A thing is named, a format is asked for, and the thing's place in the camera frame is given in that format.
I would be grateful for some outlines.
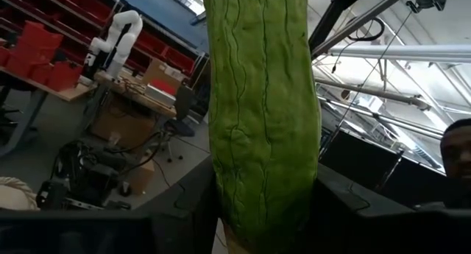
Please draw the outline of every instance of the green cucumber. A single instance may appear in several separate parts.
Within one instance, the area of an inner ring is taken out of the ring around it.
[[[308,219],[319,156],[307,0],[204,3],[223,218],[254,253],[282,253]]]

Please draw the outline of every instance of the person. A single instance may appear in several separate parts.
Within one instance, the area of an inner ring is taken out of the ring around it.
[[[471,208],[471,119],[458,120],[445,130],[440,151],[447,177],[464,189],[464,195],[445,202],[445,206]]]

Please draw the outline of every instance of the gray floor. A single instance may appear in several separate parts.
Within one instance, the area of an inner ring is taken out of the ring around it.
[[[10,107],[23,110],[28,100],[29,93],[13,91],[6,103]],[[25,143],[20,149],[0,158],[0,176],[17,177],[37,191],[41,183],[49,178],[54,157],[59,148],[74,138],[74,132],[81,119],[86,100],[67,103],[56,97],[48,96],[34,123],[38,132],[35,133],[35,137],[31,141]],[[193,138],[171,141],[174,155],[183,155],[183,160],[176,159],[173,163],[167,163],[166,153],[156,156],[155,160],[159,162],[163,174],[158,167],[155,168],[153,180],[145,194],[124,199],[113,192],[111,199],[128,201],[134,208],[138,207],[168,188],[164,176],[172,185],[191,171],[209,155],[208,126],[201,124],[195,130],[196,136]],[[218,224],[217,233],[221,240],[215,238],[213,253],[227,253],[221,222]]]

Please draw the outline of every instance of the desk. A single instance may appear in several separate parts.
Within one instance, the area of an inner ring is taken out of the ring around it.
[[[39,110],[41,109],[44,100],[46,99],[48,94],[54,95],[67,102],[71,102],[75,99],[80,98],[81,96],[85,95],[87,92],[92,91],[95,88],[86,87],[82,84],[78,84],[76,88],[70,88],[64,91],[57,92],[33,80],[24,79],[14,74],[11,74],[6,71],[4,67],[0,67],[0,71],[37,88],[36,91],[32,92],[31,99],[29,100],[28,105],[24,110],[24,114],[22,115],[21,120],[18,122],[18,125],[13,131],[13,134],[11,135],[9,141],[4,146],[0,147],[0,157],[12,152],[21,143],[21,141],[24,139],[24,136],[31,127],[31,124],[38,115]]]
[[[140,84],[135,79],[135,77],[132,77],[127,72],[121,71],[119,75],[124,79],[124,82],[119,84],[109,81],[106,79],[105,75],[106,73],[103,71],[95,74],[95,80],[99,83],[99,87],[96,89],[92,100],[88,103],[83,119],[77,129],[77,137],[80,137],[92,124],[93,120],[96,118],[99,108],[104,104],[106,96],[110,91],[121,94],[122,96],[125,96],[128,99],[160,114],[152,130],[152,133],[158,132],[169,119],[173,119],[177,115],[175,107],[169,107],[146,96],[144,94],[145,85]],[[127,85],[132,86],[132,91],[127,88]],[[145,151],[148,149],[151,143],[152,142],[149,141],[142,146],[141,151],[138,152],[136,156],[138,160],[144,156]]]

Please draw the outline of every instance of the wooden tabletop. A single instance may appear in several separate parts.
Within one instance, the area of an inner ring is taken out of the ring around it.
[[[137,79],[132,77],[130,74],[122,72],[121,77],[124,79],[124,82],[121,82],[120,84],[109,81],[105,75],[106,73],[100,71],[95,74],[95,80],[101,84],[108,84],[113,92],[121,94],[128,99],[137,102],[138,104],[148,107],[157,113],[163,114],[164,116],[174,118],[177,115],[175,107],[169,107],[153,98],[148,97],[144,93],[146,86],[139,83],[139,81],[137,81]]]
[[[24,81],[24,82],[26,82],[26,83],[28,83],[28,84],[36,87],[36,88],[41,89],[42,91],[45,91],[49,94],[57,96],[58,98],[63,99],[67,102],[71,102],[75,99],[78,99],[81,96],[85,95],[87,92],[90,92],[90,91],[92,91],[93,89],[96,88],[95,85],[92,85],[91,87],[88,87],[88,86],[85,86],[85,85],[82,85],[82,84],[78,84],[75,88],[69,88],[69,89],[66,89],[64,91],[55,91],[55,90],[53,90],[53,89],[51,89],[51,88],[49,88],[49,87],[47,87],[43,84],[40,84],[40,83],[38,83],[36,81],[33,81],[31,79],[19,77],[15,74],[12,74],[12,73],[8,72],[5,69],[5,67],[0,66],[0,71],[3,71],[4,73],[7,73],[7,74],[9,74],[10,76],[12,76],[14,78],[17,78],[21,81]]]

